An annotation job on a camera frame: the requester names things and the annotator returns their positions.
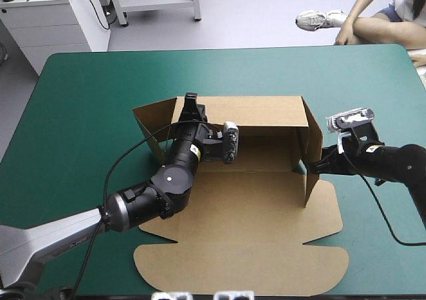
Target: shoe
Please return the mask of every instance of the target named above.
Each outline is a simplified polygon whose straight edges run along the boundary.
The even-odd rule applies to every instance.
[[[327,13],[311,9],[300,13],[296,17],[296,25],[305,31],[314,32],[317,29],[341,27],[346,18],[346,14],[339,9]]]

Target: black robotic arm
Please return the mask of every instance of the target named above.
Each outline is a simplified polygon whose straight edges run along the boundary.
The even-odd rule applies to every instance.
[[[124,232],[156,217],[181,212],[199,163],[234,161],[238,127],[225,122],[223,131],[208,123],[196,94],[185,96],[174,142],[163,166],[149,180],[108,196],[105,206],[29,229],[0,225],[0,299],[24,298],[35,289],[44,264],[109,229]]]
[[[314,174],[362,175],[385,182],[404,184],[426,227],[426,149],[408,144],[385,146],[379,141],[367,108],[342,112],[328,118],[330,131],[337,132],[337,144],[323,148],[322,159],[312,164]]]

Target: gray floor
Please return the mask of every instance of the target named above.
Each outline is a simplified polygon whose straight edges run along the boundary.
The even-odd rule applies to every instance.
[[[337,29],[299,30],[294,17],[306,9],[349,11],[355,0],[202,0],[202,21],[191,9],[131,13],[126,28],[112,26],[110,51],[227,49],[331,45]],[[364,15],[386,7],[376,0]],[[9,60],[0,67],[0,159],[2,159],[37,75],[0,22],[0,41]]]

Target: woman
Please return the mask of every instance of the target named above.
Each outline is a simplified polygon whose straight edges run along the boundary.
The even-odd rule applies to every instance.
[[[357,0],[348,16],[342,11],[306,11],[298,15],[301,29],[341,27],[337,45],[397,43],[406,49],[426,49],[426,0],[393,0],[373,17],[359,17],[373,0]],[[426,55],[411,57],[416,67],[426,65]]]

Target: cardboard box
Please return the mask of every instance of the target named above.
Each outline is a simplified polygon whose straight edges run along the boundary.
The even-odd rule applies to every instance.
[[[339,232],[333,186],[292,172],[300,160],[321,156],[321,130],[300,96],[198,97],[208,121],[235,122],[238,157],[231,165],[199,165],[190,204],[169,220],[141,229],[177,241],[142,245],[134,260],[142,277],[162,291],[213,294],[253,290],[257,295],[315,295],[343,277],[349,257],[339,247],[304,243]],[[176,122],[183,97],[134,109],[148,136]],[[149,142],[161,163],[160,142]]]

